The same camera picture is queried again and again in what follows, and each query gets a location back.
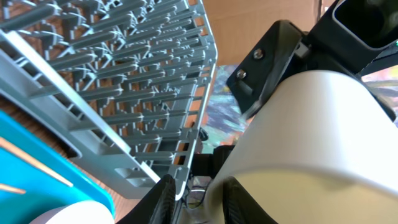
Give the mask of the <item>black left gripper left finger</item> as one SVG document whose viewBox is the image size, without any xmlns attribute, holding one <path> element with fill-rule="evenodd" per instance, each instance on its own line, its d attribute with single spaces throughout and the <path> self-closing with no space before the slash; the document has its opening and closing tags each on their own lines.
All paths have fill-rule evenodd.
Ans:
<svg viewBox="0 0 398 224">
<path fill-rule="evenodd" d="M 171 224 L 175 208 L 175 179 L 167 174 L 117 224 Z"/>
</svg>

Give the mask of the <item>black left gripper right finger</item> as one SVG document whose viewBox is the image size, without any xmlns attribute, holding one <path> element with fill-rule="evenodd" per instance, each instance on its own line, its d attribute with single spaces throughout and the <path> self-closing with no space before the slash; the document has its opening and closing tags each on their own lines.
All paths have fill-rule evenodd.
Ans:
<svg viewBox="0 0 398 224">
<path fill-rule="evenodd" d="M 223 183 L 223 214 L 227 224 L 277 224 L 234 177 Z"/>
</svg>

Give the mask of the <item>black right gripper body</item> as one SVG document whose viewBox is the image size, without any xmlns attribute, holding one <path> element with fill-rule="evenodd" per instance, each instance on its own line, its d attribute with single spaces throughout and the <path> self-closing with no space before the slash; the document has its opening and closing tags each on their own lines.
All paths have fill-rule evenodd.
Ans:
<svg viewBox="0 0 398 224">
<path fill-rule="evenodd" d="M 297 55 L 297 47 L 309 32 L 298 30 L 289 21 L 277 21 L 264 34 L 227 79 L 242 115 L 304 115 L 311 111 L 310 96 L 303 89 L 310 72 L 300 71 L 309 61 L 310 47 Z"/>
</svg>

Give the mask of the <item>white paper cup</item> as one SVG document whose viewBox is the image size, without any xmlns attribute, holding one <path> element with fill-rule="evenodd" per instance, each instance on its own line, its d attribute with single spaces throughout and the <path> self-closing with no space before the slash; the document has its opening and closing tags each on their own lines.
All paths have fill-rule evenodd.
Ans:
<svg viewBox="0 0 398 224">
<path fill-rule="evenodd" d="M 238 139 L 204 206 L 223 223 L 236 180 L 256 223 L 396 223 L 397 127 L 360 82 L 314 70 L 284 80 Z"/>
</svg>

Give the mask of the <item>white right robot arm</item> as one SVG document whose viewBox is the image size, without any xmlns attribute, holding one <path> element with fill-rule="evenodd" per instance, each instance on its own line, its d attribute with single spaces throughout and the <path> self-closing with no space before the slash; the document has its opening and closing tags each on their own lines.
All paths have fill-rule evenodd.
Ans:
<svg viewBox="0 0 398 224">
<path fill-rule="evenodd" d="M 295 74 L 327 70 L 360 80 L 397 65 L 396 42 L 397 1 L 335 1 L 308 32 L 274 22 L 226 84 L 241 114 L 252 118 Z"/>
</svg>

